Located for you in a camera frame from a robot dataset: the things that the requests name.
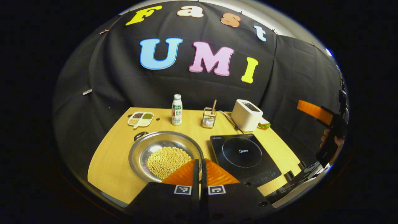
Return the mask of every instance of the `white toaster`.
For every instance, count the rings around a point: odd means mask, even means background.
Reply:
[[[231,117],[243,132],[252,132],[256,129],[263,112],[247,100],[236,100]]]

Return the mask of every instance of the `utensil holder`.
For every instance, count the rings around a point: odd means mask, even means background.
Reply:
[[[214,123],[216,122],[217,112],[214,111],[213,115],[211,114],[213,108],[205,107],[203,110],[203,119],[202,119],[202,127],[204,128],[213,128]]]

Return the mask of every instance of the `black cloth backdrop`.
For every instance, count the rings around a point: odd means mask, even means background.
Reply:
[[[144,21],[126,26],[135,12],[162,5]],[[203,8],[201,18],[178,16],[182,6]],[[236,99],[249,100],[264,112],[272,129],[300,160],[315,162],[323,127],[296,109],[298,100],[338,112],[339,75],[324,50],[269,28],[233,10],[202,2],[175,1],[146,6],[115,16],[97,28],[72,53],[60,73],[53,103],[54,129],[59,150],[72,172],[87,179],[91,158],[105,134],[131,106],[170,108],[181,94],[184,109],[202,110],[217,99],[217,109],[232,111]],[[233,28],[220,22],[224,13],[241,18]],[[266,32],[259,40],[253,26]],[[109,32],[99,34],[104,29]],[[182,38],[175,63],[162,70],[140,64],[140,41],[158,38],[155,59],[167,56],[170,37]],[[234,49],[227,77],[213,71],[188,71],[195,41],[209,43],[213,54]],[[253,83],[241,81],[247,57],[258,60]],[[86,90],[92,93],[83,95]]]

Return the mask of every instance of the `wooden stick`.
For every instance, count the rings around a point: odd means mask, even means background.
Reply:
[[[213,108],[211,109],[211,115],[213,115],[214,108],[216,107],[217,100],[214,100]]]

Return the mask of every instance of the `yellow letter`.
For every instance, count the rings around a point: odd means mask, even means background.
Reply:
[[[152,13],[155,11],[155,9],[159,10],[161,8],[162,8],[162,6],[155,6],[155,7],[146,8],[146,9],[137,11],[135,16],[130,20],[130,22],[126,23],[126,26],[144,21],[143,16],[148,17],[148,16],[152,15]]]
[[[198,6],[182,6],[181,9],[182,10],[177,12],[177,15],[179,16],[192,16],[196,18],[200,18],[203,16],[203,9]]]
[[[246,60],[248,61],[248,66],[246,68],[245,75],[242,76],[242,81],[245,83],[252,83],[254,69],[258,65],[258,61],[252,57],[248,57]]]

